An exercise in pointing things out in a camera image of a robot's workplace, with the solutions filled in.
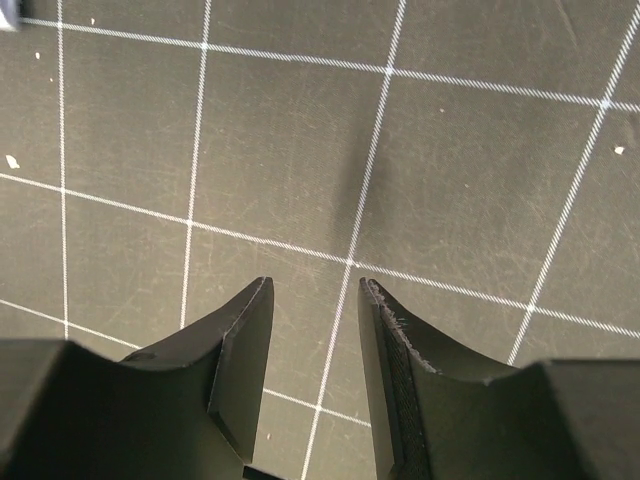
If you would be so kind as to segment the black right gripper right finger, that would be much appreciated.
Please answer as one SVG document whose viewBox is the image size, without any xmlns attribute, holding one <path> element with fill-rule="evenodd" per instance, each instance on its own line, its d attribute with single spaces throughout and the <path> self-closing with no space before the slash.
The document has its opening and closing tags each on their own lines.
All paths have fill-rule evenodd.
<svg viewBox="0 0 640 480">
<path fill-rule="evenodd" d="M 639 364 L 493 360 L 362 279 L 358 324 L 380 479 L 635 479 Z"/>
</svg>

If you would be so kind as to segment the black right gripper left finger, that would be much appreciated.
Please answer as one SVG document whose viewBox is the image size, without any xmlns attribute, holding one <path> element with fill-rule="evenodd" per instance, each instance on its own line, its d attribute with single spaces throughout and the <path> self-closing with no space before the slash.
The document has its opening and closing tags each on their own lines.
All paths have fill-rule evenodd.
<svg viewBox="0 0 640 480">
<path fill-rule="evenodd" d="M 68 340 L 1 343 L 5 479 L 261 479 L 253 455 L 274 286 L 109 360 Z"/>
</svg>

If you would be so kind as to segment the light blue bear towel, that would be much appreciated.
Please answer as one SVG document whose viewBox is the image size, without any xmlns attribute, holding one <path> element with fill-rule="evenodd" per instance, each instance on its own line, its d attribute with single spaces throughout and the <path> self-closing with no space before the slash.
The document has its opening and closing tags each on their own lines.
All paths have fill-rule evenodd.
<svg viewBox="0 0 640 480">
<path fill-rule="evenodd" d="M 20 26 L 20 0 L 0 0 L 0 30 L 17 31 Z"/>
</svg>

